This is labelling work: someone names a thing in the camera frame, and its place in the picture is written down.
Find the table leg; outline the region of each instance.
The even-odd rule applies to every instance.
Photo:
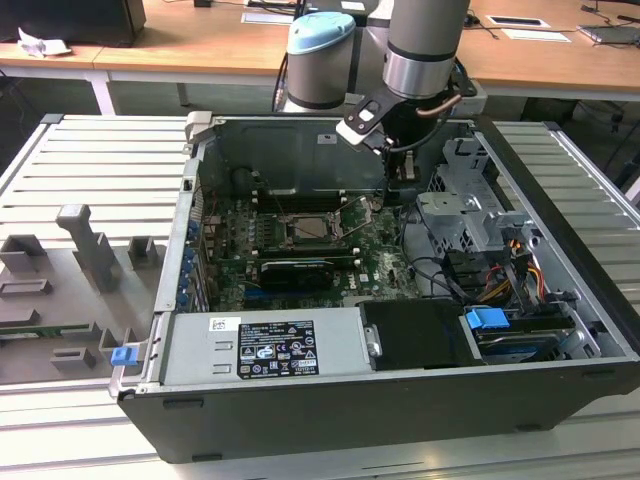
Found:
[[[178,99],[180,100],[180,106],[188,107],[191,105],[189,102],[189,95],[187,94],[187,86],[184,83],[176,83],[178,87]]]
[[[91,82],[100,113],[102,115],[118,115],[120,109],[111,94],[109,77],[106,72],[95,72],[95,75],[91,75],[87,80]]]

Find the light blue robot joint cap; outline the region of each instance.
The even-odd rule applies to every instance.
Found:
[[[298,18],[289,28],[289,55],[304,55],[330,47],[348,37],[356,28],[351,15],[317,12]]]

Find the black computer case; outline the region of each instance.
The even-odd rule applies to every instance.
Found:
[[[142,0],[0,0],[0,41],[18,28],[43,39],[130,47],[146,17]]]

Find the floor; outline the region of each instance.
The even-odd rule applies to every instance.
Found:
[[[18,88],[8,85],[0,97],[0,169],[11,162],[44,113],[98,114],[93,92],[83,81],[23,79]],[[190,110],[218,113],[264,113],[269,111],[270,87],[189,85],[191,107],[179,105],[175,85],[118,82],[115,96],[126,115],[185,115]],[[494,97],[485,110],[496,120],[519,120],[525,99]],[[620,142],[640,120],[640,104],[619,104],[624,118],[612,131],[615,107],[602,102],[580,102],[564,131],[599,167],[603,167]],[[536,120],[557,120],[567,110],[566,102],[543,101],[535,110]],[[614,177],[626,161],[640,151],[640,128],[621,148],[607,174]]]

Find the yellow wire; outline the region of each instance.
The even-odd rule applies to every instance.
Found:
[[[537,293],[538,293],[538,296],[540,298],[542,298],[544,296],[544,291],[542,290],[544,288],[544,286],[540,285],[540,283],[541,283],[541,281],[540,281],[540,273],[538,272],[538,270],[536,270],[534,268],[529,268],[527,270],[529,272],[533,273],[533,275],[536,277]]]
[[[495,289],[493,289],[492,291],[487,293],[484,297],[482,297],[480,299],[480,301],[481,302],[486,302],[487,300],[491,300],[492,298],[496,297],[497,295],[501,294],[502,292],[508,290],[510,288],[510,286],[511,286],[511,284],[509,283],[509,280],[505,280],[498,287],[496,287]]]

